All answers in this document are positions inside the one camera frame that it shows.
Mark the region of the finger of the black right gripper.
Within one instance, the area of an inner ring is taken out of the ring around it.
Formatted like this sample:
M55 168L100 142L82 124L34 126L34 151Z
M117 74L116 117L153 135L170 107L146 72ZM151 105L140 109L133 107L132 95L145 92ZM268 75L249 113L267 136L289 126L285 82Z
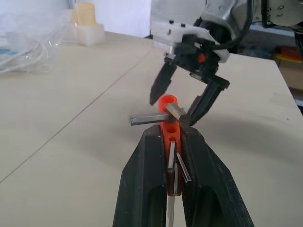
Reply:
M170 62L165 62L159 71L150 92L150 105L154 105L157 100L165 94L168 89L171 78L175 73L177 66Z
M196 124L204 115L208 113L219 94L225 90L225 84L211 81L207 84L202 95L197 96L188 110L190 118L189 125Z

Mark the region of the clear plastic bag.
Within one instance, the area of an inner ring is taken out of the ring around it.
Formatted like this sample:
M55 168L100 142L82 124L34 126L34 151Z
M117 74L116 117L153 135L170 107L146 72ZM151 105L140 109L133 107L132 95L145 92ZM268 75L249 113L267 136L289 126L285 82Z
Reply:
M71 9L0 14L0 76L49 71L72 15Z

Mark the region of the red hex key holder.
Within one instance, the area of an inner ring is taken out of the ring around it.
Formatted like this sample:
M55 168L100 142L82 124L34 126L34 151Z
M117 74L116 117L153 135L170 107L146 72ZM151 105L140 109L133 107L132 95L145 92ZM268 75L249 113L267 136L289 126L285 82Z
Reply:
M178 100L173 95L164 95L159 99L158 107L160 113L166 113L165 107L169 103L178 104ZM182 155L182 146L181 146L181 132L180 132L180 124L178 121L175 122L160 122L161 133L163 137L163 144L164 144L164 155L165 155L165 172L167 178L167 193L168 196L180 196L181 189L182 189L182 169L178 167L178 194L174 193L174 174L169 173L167 171L168 163L169 163L169 149L170 143L172 141L176 142L177 145L177 152Z

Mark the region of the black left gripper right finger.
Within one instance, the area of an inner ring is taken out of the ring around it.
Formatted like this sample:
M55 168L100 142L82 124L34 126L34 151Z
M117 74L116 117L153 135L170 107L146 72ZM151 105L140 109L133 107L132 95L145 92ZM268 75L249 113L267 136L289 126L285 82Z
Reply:
M181 145L192 179L182 185L186 227L255 227L232 174L200 132L182 126Z

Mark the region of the large silver hex key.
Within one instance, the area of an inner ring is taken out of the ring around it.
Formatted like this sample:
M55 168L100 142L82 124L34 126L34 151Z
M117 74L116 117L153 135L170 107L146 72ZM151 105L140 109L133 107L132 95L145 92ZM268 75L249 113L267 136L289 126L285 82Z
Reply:
M190 118L188 114L175 103L169 103L165 106L163 113L149 113L130 116L130 124L143 125L149 123L168 122L188 125Z

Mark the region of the beige foam piece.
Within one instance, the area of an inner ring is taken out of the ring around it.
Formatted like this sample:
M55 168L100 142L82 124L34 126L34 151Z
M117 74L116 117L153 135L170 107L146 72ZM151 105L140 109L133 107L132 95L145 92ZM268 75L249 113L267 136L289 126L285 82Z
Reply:
M71 13L71 23L77 26L94 26L95 5L91 2L76 2Z

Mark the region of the white and cream container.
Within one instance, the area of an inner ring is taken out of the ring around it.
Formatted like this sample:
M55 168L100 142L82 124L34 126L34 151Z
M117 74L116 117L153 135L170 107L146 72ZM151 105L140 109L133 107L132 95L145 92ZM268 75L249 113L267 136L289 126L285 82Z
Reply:
M105 40L103 24L93 26L76 26L77 41L83 46L100 44Z

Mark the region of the yellow and red box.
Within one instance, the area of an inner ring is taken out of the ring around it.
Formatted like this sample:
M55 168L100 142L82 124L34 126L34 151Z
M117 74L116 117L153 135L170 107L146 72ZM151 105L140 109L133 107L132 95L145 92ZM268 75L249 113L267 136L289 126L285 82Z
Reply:
M294 63L303 63L303 58L299 54L296 47L278 46L274 50L274 58L282 61L290 61Z

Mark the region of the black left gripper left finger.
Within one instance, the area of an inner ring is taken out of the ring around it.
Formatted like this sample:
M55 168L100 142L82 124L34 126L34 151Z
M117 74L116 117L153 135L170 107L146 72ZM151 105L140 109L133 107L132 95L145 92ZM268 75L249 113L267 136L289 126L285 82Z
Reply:
M165 227L167 180L159 125L146 129L120 179L113 227Z

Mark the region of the small silver hex key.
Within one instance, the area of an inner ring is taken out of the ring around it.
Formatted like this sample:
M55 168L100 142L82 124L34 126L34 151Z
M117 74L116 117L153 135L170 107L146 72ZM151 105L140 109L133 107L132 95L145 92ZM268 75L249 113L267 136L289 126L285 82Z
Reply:
M175 156L177 150L177 143L175 141L171 141L169 145L169 158L168 158L168 165L167 165L167 172L173 173L175 171Z
M174 225L174 207L175 207L175 197L178 196L178 165L175 163L174 171L174 182L173 182L173 196L169 196L168 199L168 227L173 227Z
M186 168L186 165L185 165L185 163L184 163L181 155L178 152L176 153L176 155L177 155L178 164L179 164L179 166L181 167L181 170L182 170L182 175L183 175L185 184L189 185L192 182L190 174L189 174L189 172L188 172L188 170Z

